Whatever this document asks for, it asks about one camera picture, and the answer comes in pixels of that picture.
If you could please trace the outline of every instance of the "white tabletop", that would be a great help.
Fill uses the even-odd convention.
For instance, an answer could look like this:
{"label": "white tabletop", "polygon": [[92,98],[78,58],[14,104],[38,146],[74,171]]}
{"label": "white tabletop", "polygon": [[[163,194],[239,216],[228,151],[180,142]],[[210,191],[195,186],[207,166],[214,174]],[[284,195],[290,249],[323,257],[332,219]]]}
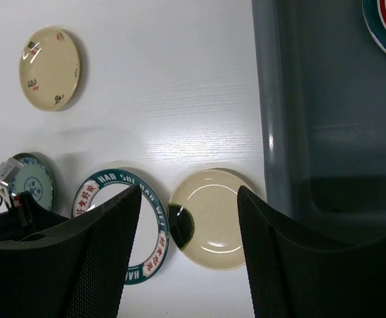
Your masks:
{"label": "white tabletop", "polygon": [[[19,58],[56,25],[81,54],[71,107],[25,99]],[[264,155],[250,0],[0,0],[0,162],[49,157],[58,211],[106,167],[143,171],[164,204],[186,175],[223,167],[264,196]],[[215,272],[171,242],[162,269],[125,286],[120,317],[252,317],[246,267]]]}

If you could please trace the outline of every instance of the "cream plate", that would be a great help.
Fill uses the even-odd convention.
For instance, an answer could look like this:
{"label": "cream plate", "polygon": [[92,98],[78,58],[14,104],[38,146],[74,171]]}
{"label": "cream plate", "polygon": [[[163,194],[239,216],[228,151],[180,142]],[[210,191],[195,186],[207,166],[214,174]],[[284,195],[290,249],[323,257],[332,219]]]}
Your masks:
{"label": "cream plate", "polygon": [[230,172],[203,170],[184,179],[171,196],[172,238],[193,262],[213,270],[245,263],[237,212],[240,186],[247,183]]}
{"label": "cream plate", "polygon": [[42,111],[55,111],[72,97],[79,80],[79,56],[58,28],[39,30],[25,44],[19,79],[26,98]]}

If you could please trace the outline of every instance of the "gray tray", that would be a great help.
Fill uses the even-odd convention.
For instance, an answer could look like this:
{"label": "gray tray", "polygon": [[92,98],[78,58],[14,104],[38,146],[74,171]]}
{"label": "gray tray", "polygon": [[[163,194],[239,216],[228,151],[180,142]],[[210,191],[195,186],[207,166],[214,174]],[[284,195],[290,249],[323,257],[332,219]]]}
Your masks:
{"label": "gray tray", "polygon": [[386,233],[386,55],[362,0],[253,0],[267,202],[338,239]]}

